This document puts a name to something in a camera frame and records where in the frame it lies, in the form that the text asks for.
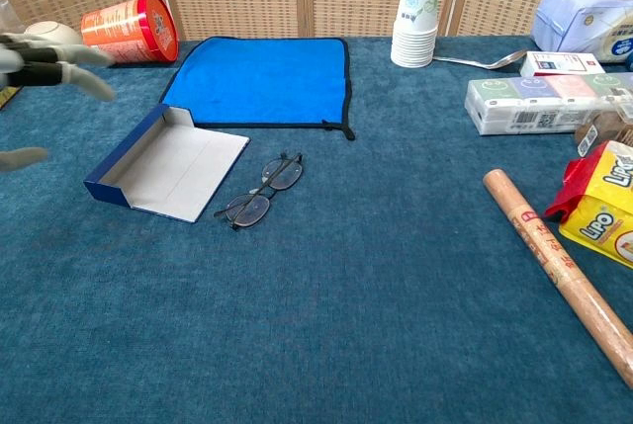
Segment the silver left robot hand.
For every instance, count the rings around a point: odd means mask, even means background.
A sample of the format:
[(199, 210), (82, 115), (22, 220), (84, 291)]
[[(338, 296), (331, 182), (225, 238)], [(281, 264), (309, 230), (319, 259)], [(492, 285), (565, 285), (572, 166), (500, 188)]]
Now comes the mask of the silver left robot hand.
[(113, 63), (113, 57), (97, 47), (58, 43), (31, 34), (1, 34), (3, 88), (71, 84), (98, 100), (112, 101), (113, 88), (82, 66)]

